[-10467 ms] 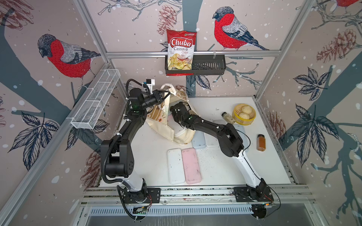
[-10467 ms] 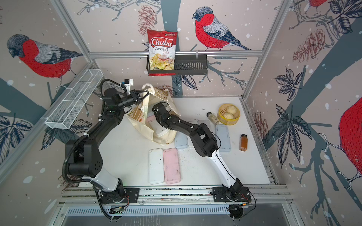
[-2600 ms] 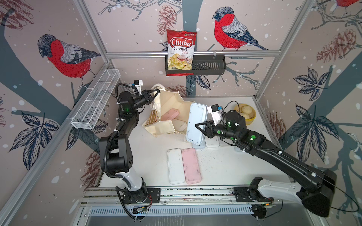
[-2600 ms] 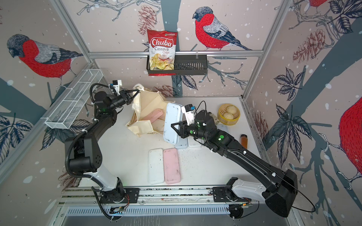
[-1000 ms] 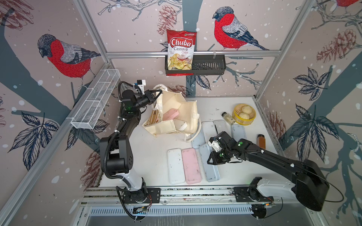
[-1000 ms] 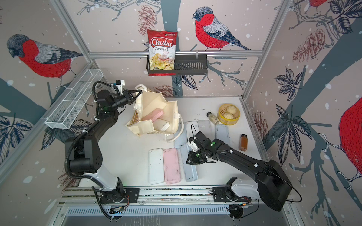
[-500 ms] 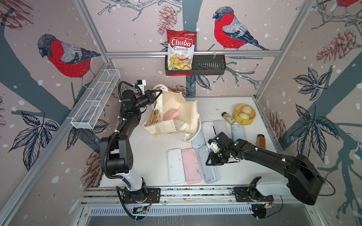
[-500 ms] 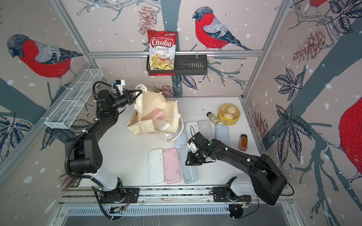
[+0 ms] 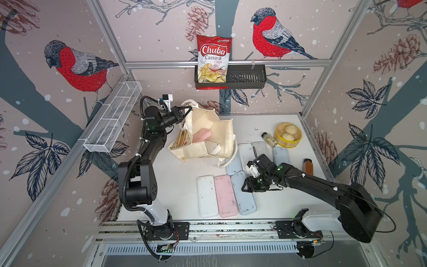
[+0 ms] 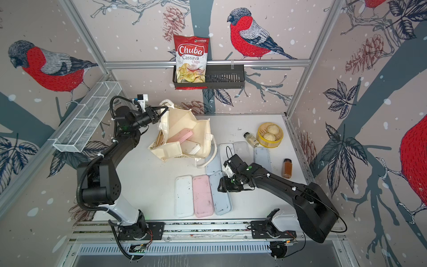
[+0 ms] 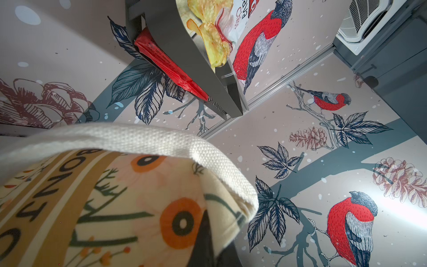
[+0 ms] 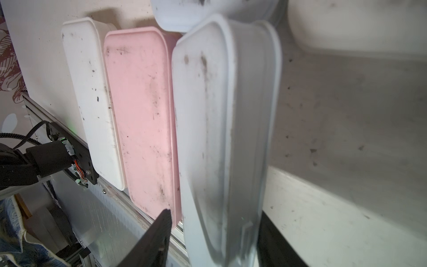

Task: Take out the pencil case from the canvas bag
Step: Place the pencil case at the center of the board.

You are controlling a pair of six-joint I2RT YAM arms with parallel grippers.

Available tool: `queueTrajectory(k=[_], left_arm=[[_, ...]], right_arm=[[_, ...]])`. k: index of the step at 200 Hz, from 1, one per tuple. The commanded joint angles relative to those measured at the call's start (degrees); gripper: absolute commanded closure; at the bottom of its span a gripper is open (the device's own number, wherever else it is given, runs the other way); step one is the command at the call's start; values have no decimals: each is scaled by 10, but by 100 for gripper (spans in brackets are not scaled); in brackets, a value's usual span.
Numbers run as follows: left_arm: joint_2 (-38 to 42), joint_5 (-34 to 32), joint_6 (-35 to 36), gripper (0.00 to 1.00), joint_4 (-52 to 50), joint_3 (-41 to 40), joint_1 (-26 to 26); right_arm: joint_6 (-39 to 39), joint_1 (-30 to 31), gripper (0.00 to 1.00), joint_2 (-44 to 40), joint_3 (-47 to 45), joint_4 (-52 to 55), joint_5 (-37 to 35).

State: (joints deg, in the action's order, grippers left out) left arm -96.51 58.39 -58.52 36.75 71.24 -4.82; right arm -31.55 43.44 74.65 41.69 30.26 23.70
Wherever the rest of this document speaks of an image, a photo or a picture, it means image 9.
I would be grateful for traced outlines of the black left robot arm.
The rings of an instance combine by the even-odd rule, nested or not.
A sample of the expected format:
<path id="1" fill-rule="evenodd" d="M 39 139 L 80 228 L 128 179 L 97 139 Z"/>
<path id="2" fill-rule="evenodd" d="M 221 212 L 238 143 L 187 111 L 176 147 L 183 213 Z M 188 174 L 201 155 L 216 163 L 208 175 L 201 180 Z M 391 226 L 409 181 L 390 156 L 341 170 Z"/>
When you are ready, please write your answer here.
<path id="1" fill-rule="evenodd" d="M 192 106 L 170 106 L 169 99 L 144 96 L 140 100 L 142 133 L 134 157 L 119 164 L 117 171 L 119 199 L 128 211 L 140 211 L 148 217 L 149 224 L 168 224 L 170 212 L 156 200 L 158 186 L 153 162 L 164 148 L 168 128 L 182 123 L 192 111 Z"/>

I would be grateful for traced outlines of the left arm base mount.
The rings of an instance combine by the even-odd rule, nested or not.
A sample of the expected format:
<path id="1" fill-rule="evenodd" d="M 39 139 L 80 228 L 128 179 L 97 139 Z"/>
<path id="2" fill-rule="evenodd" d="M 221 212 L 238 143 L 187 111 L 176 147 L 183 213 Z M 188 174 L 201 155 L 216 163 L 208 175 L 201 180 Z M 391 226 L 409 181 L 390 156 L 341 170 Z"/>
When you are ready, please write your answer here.
<path id="1" fill-rule="evenodd" d="M 169 220 L 160 226 L 142 227 L 147 241 L 181 241 L 189 238 L 190 223 Z"/>

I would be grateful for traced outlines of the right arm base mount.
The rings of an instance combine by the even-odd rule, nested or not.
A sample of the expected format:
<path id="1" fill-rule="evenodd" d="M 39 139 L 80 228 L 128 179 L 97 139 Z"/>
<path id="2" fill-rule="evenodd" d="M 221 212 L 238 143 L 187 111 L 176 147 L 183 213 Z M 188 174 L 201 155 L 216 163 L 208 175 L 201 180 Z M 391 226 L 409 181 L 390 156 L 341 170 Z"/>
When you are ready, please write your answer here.
<path id="1" fill-rule="evenodd" d="M 301 209 L 291 220 L 276 221 L 273 229 L 277 231 L 279 238 L 311 238 L 321 240 L 323 236 L 320 231 L 311 231 L 302 223 L 302 217 L 308 211 L 309 209 Z"/>

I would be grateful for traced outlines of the white pencil case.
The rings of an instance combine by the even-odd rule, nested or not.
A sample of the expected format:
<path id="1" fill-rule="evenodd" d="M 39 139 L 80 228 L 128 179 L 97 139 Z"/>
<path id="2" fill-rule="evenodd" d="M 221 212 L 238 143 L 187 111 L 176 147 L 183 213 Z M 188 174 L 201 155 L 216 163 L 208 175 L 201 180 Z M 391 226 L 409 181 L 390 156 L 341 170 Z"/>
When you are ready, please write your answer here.
<path id="1" fill-rule="evenodd" d="M 197 178 L 199 195 L 199 212 L 202 218 L 211 218 L 219 215 L 214 177 L 212 175 Z"/>
<path id="2" fill-rule="evenodd" d="M 253 161 L 256 158 L 253 146 L 251 143 L 238 144 L 238 151 L 240 155 L 240 161 L 242 164 L 242 170 L 246 174 L 249 174 L 250 171 L 248 168 L 248 162 Z"/>

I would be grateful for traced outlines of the grey pencil case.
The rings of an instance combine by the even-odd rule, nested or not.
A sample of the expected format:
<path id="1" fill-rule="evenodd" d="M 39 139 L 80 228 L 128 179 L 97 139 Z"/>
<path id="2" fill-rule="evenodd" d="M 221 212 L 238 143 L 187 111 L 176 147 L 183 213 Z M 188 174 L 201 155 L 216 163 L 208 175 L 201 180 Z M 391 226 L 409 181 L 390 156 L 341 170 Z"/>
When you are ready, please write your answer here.
<path id="1" fill-rule="evenodd" d="M 272 157 L 276 166 L 279 166 L 282 163 L 291 165 L 291 159 L 287 148 L 276 146 L 272 149 Z"/>

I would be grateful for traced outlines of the cream canvas tote bag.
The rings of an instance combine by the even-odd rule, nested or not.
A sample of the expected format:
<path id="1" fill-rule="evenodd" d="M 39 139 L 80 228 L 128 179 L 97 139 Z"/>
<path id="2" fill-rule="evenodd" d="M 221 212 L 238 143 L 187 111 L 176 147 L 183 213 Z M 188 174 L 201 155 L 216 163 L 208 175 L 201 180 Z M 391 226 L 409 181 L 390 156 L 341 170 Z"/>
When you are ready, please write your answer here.
<path id="1" fill-rule="evenodd" d="M 231 119 L 220 119 L 215 110 L 207 110 L 194 100 L 182 104 L 189 114 L 179 123 L 176 139 L 167 147 L 179 160 L 216 158 L 218 168 L 226 168 L 238 148 Z"/>

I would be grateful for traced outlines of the pink pencil case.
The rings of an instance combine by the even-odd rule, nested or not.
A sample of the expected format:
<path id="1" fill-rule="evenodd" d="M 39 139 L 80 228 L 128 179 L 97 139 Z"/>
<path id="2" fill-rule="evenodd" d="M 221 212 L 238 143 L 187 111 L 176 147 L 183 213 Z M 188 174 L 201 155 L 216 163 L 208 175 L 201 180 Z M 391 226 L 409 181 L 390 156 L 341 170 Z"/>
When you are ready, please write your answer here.
<path id="1" fill-rule="evenodd" d="M 229 175 L 214 177 L 219 215 L 222 218 L 236 216 L 239 213 L 234 189 Z"/>

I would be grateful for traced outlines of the cream pencil case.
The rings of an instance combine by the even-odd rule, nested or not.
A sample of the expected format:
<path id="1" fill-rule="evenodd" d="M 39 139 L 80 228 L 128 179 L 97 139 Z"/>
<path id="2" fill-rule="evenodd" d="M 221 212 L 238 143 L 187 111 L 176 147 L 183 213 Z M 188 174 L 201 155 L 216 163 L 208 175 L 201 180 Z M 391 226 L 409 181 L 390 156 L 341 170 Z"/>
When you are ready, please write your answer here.
<path id="1" fill-rule="evenodd" d="M 267 157 L 269 157 L 269 150 L 268 150 L 268 147 L 267 147 L 267 145 L 266 145 L 265 142 L 263 142 L 263 141 L 253 142 L 252 143 L 252 148 L 254 150 L 254 155 L 256 157 L 258 157 L 258 156 L 260 156 L 262 154 L 264 154 Z"/>

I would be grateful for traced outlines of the light blue pencil case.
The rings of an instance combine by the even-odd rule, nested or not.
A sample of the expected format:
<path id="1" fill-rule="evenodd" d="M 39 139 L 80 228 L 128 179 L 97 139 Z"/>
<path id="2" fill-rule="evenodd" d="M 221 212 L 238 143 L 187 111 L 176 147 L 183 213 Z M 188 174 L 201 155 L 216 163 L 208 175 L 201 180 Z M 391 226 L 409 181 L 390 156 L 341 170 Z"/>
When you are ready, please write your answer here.
<path id="1" fill-rule="evenodd" d="M 233 176 L 234 174 L 236 174 L 240 171 L 242 171 L 242 163 L 241 163 L 240 154 L 239 154 L 239 152 L 237 152 L 234 159 L 232 161 L 230 161 L 230 163 L 226 167 L 226 173 L 229 176 Z"/>

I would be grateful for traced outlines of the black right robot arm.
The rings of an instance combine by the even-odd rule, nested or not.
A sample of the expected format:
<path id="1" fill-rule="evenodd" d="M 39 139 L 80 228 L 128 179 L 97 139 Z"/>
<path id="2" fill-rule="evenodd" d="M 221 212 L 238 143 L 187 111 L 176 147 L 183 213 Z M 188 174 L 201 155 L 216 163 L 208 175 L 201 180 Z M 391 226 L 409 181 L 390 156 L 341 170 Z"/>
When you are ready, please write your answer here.
<path id="1" fill-rule="evenodd" d="M 300 190 L 331 205 L 339 212 L 338 222 L 352 238 L 370 243 L 386 212 L 381 210 L 367 190 L 358 183 L 351 185 L 327 181 L 307 174 L 287 164 L 274 164 L 265 154 L 248 161 L 245 169 L 250 176 L 245 179 L 243 192 L 267 192 L 271 185 L 276 191 L 284 188 Z"/>

